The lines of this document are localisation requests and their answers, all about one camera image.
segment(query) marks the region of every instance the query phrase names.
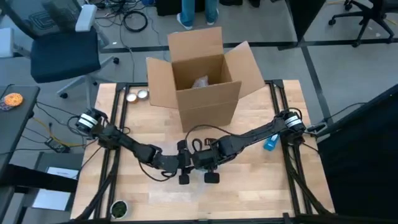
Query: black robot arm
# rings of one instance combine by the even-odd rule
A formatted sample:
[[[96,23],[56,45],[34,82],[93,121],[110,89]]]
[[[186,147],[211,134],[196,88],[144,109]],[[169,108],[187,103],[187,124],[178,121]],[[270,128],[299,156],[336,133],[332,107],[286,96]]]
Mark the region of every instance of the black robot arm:
[[[177,169],[182,170],[180,184],[188,184],[187,175],[192,169],[206,169],[205,182],[218,183],[218,174],[213,171],[221,164],[234,159],[245,147],[264,140],[274,134],[286,134],[288,138],[301,137],[305,130],[301,118],[296,112],[282,111],[270,122],[244,134],[230,134],[219,139],[207,139],[208,149],[195,151],[190,154],[185,140],[177,144],[178,154],[165,156],[162,149],[151,145],[141,144],[120,131],[115,125],[109,124],[106,114],[90,109],[83,113],[76,123],[77,128],[91,136],[98,138],[100,146],[108,149],[125,147],[131,151],[139,162],[164,170],[175,175]]]
[[[274,134],[284,134],[288,139],[301,138],[305,126],[295,112],[282,111],[270,122],[244,134],[230,134],[219,139],[207,139],[209,148],[192,155],[194,169],[206,169],[206,183],[218,183],[220,176],[213,171],[221,164],[233,160],[244,148]],[[180,184],[189,184],[188,174],[193,169],[183,169]]]
[[[141,144],[124,134],[113,124],[105,122],[107,125],[102,125],[103,119],[107,121],[104,113],[96,109],[90,109],[80,116],[76,126],[80,131],[92,138],[98,138],[100,146],[108,149],[115,149],[120,146],[125,147],[134,154],[139,162],[171,174],[176,173],[178,168],[177,155],[165,156],[162,154],[161,148],[151,144]]]

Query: plastic bag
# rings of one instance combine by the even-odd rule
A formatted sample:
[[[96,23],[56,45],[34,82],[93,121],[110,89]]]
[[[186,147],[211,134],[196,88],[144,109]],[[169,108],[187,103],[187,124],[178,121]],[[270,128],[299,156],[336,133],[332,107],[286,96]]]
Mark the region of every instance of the plastic bag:
[[[200,77],[198,79],[195,80],[195,82],[193,83],[192,88],[200,88],[200,87],[206,87],[209,85],[209,78],[207,76],[204,77]]]

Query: chair armrest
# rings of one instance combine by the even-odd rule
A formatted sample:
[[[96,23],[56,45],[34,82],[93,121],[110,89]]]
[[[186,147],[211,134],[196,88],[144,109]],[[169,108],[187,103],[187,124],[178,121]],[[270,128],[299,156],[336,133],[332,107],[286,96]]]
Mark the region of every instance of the chair armrest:
[[[81,8],[79,18],[75,26],[76,32],[88,32],[95,20],[95,13],[97,12],[97,7],[91,4],[85,4]]]
[[[0,58],[14,56],[14,30],[11,28],[0,29]]]

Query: cardboard box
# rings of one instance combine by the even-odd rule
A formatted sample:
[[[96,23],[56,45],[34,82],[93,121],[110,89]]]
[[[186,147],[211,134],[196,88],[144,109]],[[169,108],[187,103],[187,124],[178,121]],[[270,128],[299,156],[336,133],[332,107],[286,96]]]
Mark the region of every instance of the cardboard box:
[[[231,122],[238,100],[264,84],[248,42],[224,54],[221,28],[168,36],[172,62],[146,58],[150,103],[176,108],[183,131]],[[191,88],[208,76],[209,86]]]

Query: office chair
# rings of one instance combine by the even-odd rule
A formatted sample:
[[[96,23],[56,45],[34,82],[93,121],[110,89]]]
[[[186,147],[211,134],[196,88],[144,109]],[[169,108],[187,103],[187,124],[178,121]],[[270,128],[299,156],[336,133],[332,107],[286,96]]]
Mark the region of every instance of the office chair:
[[[112,82],[98,72],[112,61],[119,63],[113,56],[99,61],[98,51],[109,40],[95,22],[96,6],[81,7],[76,0],[0,0],[0,8],[34,40],[31,51],[26,50],[14,43],[11,28],[1,29],[0,57],[12,57],[16,51],[30,58],[30,74],[37,83],[78,77],[57,94],[67,98],[67,90],[85,83],[91,107],[91,86]]]
[[[394,37],[394,32],[390,29],[390,27],[384,22],[386,18],[386,13],[388,12],[398,12],[398,0],[369,0],[373,3],[373,7],[370,9],[363,4],[354,1],[354,0],[346,0],[345,1],[345,9],[349,11],[353,6],[358,6],[361,11],[359,12],[349,12],[334,15],[331,20],[329,20],[329,25],[334,25],[336,23],[336,18],[339,17],[354,17],[354,16],[361,16],[363,19],[359,23],[362,25],[362,29],[359,32],[359,35],[356,41],[352,44],[353,47],[357,47],[361,44],[361,38],[368,26],[369,20],[374,20],[377,22],[381,27],[383,27],[389,34],[390,37],[387,39],[386,43],[390,44],[392,42],[392,38]]]

